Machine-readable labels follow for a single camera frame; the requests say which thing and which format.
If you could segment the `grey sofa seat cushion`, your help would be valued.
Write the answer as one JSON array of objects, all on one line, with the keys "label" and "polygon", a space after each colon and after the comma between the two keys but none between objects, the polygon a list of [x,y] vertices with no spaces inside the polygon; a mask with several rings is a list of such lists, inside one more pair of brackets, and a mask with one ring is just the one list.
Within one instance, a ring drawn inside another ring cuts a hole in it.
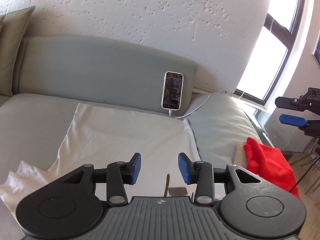
[{"label": "grey sofa seat cushion", "polygon": [[80,103],[141,112],[37,94],[13,96],[1,105],[1,185],[22,161],[43,171],[52,166]]}]

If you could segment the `grey sofa backrest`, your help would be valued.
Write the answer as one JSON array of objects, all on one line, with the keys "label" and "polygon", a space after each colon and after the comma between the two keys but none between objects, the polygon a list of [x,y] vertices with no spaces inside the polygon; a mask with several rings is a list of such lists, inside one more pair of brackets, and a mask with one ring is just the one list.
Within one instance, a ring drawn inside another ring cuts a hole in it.
[{"label": "grey sofa backrest", "polygon": [[35,36],[22,40],[12,91],[163,112],[167,72],[183,75],[185,113],[197,64],[146,46],[88,36]]}]

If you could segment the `white smartphone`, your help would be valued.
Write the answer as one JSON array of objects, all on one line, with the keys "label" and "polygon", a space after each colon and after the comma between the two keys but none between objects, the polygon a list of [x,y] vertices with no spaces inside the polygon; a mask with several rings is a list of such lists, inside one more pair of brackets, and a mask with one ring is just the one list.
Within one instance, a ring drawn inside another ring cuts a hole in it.
[{"label": "white smartphone", "polygon": [[162,89],[161,107],[178,111],[181,107],[184,76],[177,72],[166,72]]}]

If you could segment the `khaki folded garment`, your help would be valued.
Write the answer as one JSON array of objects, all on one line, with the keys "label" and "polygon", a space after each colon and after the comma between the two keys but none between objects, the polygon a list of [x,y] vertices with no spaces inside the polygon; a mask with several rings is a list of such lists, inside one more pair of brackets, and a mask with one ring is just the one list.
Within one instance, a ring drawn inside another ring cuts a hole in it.
[{"label": "khaki folded garment", "polygon": [[236,146],[234,163],[243,168],[247,167],[247,157],[246,152],[244,150],[245,142],[239,142]]}]

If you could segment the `red folded garment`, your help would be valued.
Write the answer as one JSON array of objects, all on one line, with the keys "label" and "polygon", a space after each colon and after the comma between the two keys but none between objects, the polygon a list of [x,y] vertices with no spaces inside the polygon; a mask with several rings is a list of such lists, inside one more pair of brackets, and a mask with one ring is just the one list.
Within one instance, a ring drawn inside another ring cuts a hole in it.
[{"label": "red folded garment", "polygon": [[295,186],[295,173],[280,149],[247,138],[244,152],[247,170],[299,197],[298,188]]}]

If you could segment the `light grey side cushion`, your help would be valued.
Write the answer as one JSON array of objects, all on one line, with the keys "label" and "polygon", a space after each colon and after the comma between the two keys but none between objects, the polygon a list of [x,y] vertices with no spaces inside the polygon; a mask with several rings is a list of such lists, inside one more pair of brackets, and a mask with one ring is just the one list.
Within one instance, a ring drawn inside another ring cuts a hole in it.
[{"label": "light grey side cushion", "polygon": [[201,104],[200,109],[187,117],[193,130],[201,160],[214,167],[225,168],[234,163],[236,146],[248,137],[259,137],[252,122],[235,100],[226,94],[193,94],[188,112]]}]

